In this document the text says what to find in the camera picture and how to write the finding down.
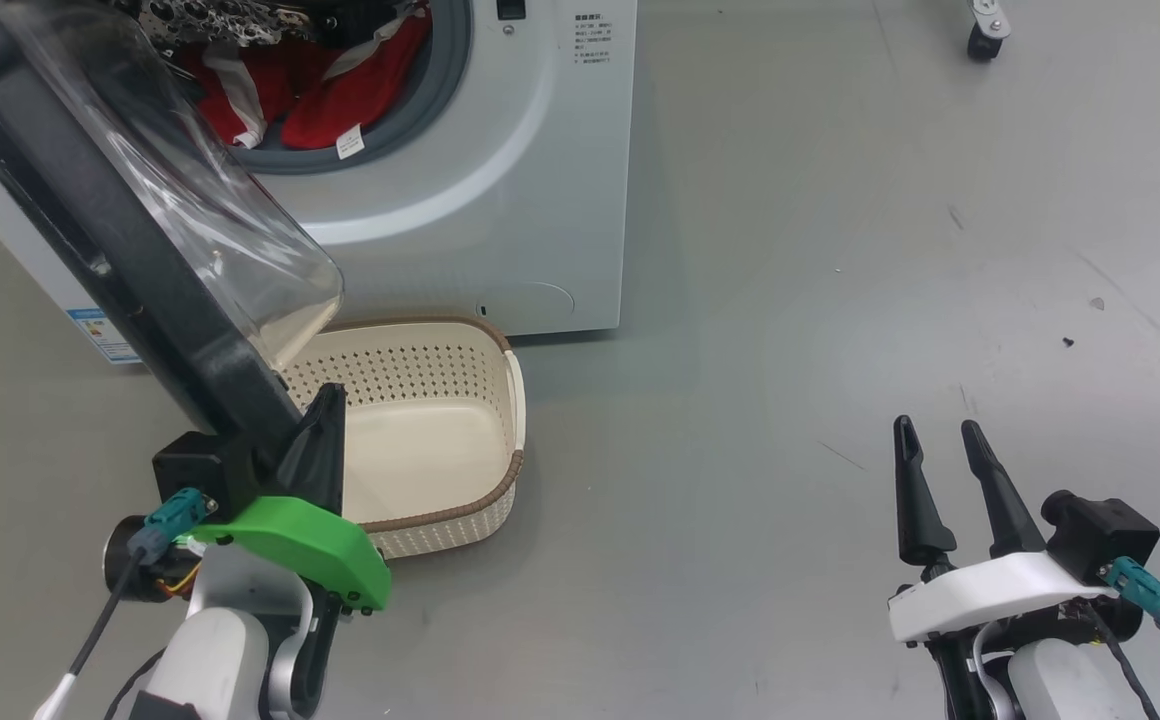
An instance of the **blue and white label sticker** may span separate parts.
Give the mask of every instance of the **blue and white label sticker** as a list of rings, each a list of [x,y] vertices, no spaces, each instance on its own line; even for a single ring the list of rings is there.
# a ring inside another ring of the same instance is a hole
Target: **blue and white label sticker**
[[[106,361],[114,365],[129,365],[140,363],[140,356],[132,350],[131,343],[118,334],[118,328],[113,327],[109,318],[99,307],[81,307],[80,310],[65,310],[73,318],[73,322],[87,333],[90,342],[104,355]]]

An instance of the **laundry basket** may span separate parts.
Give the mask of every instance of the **laundry basket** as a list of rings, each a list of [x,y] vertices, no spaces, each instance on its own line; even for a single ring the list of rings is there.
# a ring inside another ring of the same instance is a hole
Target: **laundry basket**
[[[343,516],[385,559],[479,541],[513,508],[525,398],[508,341],[479,320],[398,320],[319,334],[283,372],[304,409],[348,395]]]

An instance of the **white tag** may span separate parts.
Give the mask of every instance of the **white tag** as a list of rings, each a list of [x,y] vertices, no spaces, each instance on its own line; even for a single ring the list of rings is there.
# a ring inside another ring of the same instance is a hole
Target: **white tag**
[[[336,138],[336,154],[341,160],[365,148],[367,144],[362,141],[362,126],[348,128],[348,132]]]

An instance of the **washing machine door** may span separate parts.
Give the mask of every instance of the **washing machine door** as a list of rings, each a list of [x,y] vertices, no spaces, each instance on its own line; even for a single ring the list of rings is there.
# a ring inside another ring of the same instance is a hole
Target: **washing machine door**
[[[135,20],[0,1],[0,179],[206,432],[300,420],[275,370],[336,314],[336,264],[216,140]]]

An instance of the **black wheel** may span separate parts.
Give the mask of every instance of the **black wheel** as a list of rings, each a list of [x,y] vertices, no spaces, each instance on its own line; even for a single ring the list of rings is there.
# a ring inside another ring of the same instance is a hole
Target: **black wheel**
[[[978,24],[972,26],[972,37],[967,41],[967,58],[987,63],[996,58],[996,51],[1001,49],[1001,38],[987,37]]]

